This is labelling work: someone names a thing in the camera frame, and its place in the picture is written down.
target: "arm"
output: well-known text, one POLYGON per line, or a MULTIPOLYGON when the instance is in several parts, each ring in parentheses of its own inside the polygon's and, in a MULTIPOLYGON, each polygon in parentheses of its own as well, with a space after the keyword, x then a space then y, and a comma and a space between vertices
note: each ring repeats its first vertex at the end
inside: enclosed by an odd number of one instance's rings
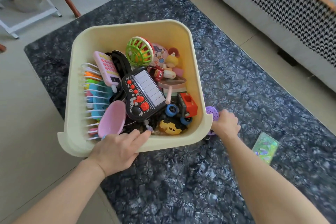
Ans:
POLYGON ((136 151, 150 134, 150 131, 140 134, 138 130, 133 130, 129 135, 108 135, 60 185, 13 224, 76 223, 102 180, 129 168, 139 154, 136 151))
POLYGON ((240 126, 223 110, 212 129, 226 146, 238 185, 256 223, 329 223, 289 181, 264 163, 237 136, 240 126))

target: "person's right hand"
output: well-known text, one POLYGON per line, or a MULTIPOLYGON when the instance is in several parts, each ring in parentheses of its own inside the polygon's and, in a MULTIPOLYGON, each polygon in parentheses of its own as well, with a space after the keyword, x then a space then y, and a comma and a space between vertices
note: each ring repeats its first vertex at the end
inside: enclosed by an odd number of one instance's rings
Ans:
POLYGON ((107 135, 104 140, 96 143, 85 161, 98 164, 105 177, 129 168, 137 155, 137 150, 148 140, 149 130, 140 134, 133 130, 129 134, 107 135))
POLYGON ((237 137, 240 125, 238 125, 238 118, 232 112, 224 109, 219 113, 218 121, 212 122, 211 129, 223 141, 237 137))

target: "black table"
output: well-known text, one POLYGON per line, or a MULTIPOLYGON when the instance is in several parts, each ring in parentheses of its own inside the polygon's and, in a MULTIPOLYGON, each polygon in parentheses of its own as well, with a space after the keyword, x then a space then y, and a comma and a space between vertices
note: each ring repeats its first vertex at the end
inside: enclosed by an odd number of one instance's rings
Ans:
MULTIPOLYGON (((271 166, 336 223, 336 137, 189 0, 112 0, 25 48, 64 118, 71 46, 88 27, 160 19, 191 30, 206 105, 240 120, 252 148, 280 141, 271 166)), ((218 139, 146 152, 101 184, 123 223, 253 223, 218 139)))

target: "sofa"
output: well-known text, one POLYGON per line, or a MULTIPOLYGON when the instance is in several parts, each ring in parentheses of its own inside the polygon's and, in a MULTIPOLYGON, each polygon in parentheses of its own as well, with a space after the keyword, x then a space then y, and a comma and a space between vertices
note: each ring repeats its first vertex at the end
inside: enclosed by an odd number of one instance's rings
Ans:
POLYGON ((336 92, 334 0, 223 0, 336 92))

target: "white metal rack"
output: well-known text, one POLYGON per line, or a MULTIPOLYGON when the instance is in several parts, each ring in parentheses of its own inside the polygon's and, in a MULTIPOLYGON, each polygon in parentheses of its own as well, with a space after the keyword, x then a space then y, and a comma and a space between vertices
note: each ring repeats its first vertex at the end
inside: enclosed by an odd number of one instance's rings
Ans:
MULTIPOLYGON (((8 34, 11 34, 15 39, 19 39, 19 36, 17 34, 15 34, 16 31, 18 31, 19 29, 26 27, 44 17, 47 17, 53 13, 56 13, 59 17, 61 17, 62 15, 59 13, 59 11, 57 10, 57 8, 53 5, 53 3, 50 0, 46 0, 49 5, 51 6, 50 9, 43 11, 39 14, 36 14, 34 16, 32 16, 29 19, 24 20, 23 22, 20 22, 14 26, 7 26, 1 19, 0 19, 0 26, 2 26, 8 34)), ((0 3, 0 9, 6 9, 1 3, 0 3)))

